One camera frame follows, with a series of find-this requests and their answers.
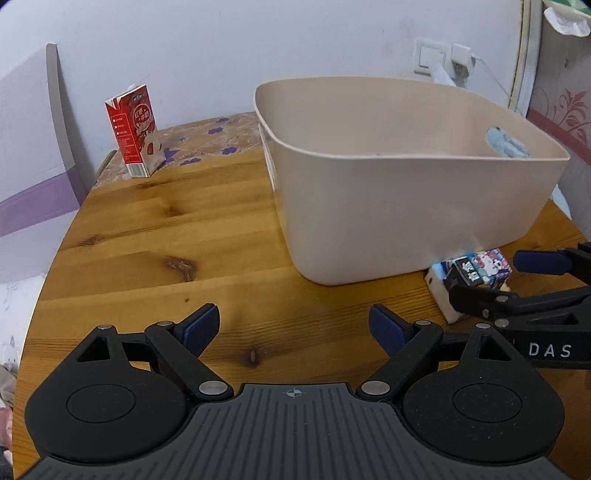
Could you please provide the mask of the white small box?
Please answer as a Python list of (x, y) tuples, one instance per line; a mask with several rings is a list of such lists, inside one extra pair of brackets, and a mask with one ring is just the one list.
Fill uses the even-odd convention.
[(462, 318), (449, 300), (449, 291), (445, 285), (445, 272), (441, 264), (432, 265), (425, 275), (425, 283), (448, 324), (454, 324)]

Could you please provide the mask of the floral patterned table mat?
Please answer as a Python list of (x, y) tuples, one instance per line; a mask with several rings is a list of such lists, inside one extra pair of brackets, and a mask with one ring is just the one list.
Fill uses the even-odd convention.
[(99, 172), (92, 191), (113, 188), (114, 184), (152, 186), (168, 171), (204, 165), (263, 149), (259, 120), (255, 112), (198, 120), (159, 131), (163, 158), (148, 178), (132, 178), (118, 150), (110, 152)]

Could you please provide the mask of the cream headboard frame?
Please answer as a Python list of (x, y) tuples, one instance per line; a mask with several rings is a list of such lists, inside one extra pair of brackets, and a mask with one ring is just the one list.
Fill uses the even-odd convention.
[(521, 2), (520, 39), (508, 108), (525, 117), (533, 94), (543, 23), (543, 2)]

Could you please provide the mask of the white wall socket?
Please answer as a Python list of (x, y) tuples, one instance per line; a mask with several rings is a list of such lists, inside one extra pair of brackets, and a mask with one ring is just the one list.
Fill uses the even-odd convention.
[(418, 75), (430, 76), (431, 66), (441, 66), (450, 72), (451, 45), (445, 42), (417, 38), (414, 42), (413, 70)]

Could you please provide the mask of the beige plastic storage bin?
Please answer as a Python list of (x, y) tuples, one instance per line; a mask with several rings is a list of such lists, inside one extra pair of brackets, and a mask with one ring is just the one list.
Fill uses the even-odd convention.
[[(569, 153), (473, 92), (400, 78), (281, 79), (253, 94), (295, 268), (322, 285), (414, 272), (523, 237)], [(505, 158), (499, 127), (530, 152)]]

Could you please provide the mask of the red milk carton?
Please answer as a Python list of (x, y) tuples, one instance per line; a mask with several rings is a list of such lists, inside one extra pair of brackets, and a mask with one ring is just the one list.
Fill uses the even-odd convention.
[(129, 88), (107, 100), (105, 108), (128, 174), (132, 178), (151, 176), (165, 155), (147, 86)]

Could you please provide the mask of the white charger plug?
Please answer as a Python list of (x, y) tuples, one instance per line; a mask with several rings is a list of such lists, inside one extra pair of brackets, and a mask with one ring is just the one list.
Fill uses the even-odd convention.
[(470, 47), (462, 44), (453, 44), (451, 62), (456, 77), (467, 79), (475, 68), (476, 56)]

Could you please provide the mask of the green tissue pack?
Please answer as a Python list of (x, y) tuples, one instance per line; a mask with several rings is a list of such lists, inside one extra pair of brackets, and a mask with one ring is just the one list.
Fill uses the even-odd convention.
[(561, 35), (585, 38), (590, 35), (588, 0), (544, 0), (544, 17)]

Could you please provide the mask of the colourful cartoon small box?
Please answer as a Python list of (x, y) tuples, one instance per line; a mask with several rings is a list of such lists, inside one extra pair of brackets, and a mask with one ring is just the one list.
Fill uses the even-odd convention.
[(513, 270), (500, 249), (470, 253), (443, 263), (444, 285), (501, 289)]

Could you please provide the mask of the light blue bedding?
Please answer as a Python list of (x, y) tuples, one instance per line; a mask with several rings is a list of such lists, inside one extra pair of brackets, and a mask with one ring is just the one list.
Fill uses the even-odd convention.
[(486, 141), (502, 157), (518, 159), (530, 157), (529, 150), (522, 142), (499, 127), (491, 127), (487, 130)]

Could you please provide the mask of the white purple board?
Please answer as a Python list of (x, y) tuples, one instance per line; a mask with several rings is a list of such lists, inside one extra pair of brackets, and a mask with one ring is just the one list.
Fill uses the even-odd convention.
[(60, 98), (57, 46), (1, 77), (1, 281), (46, 273), (83, 203)]

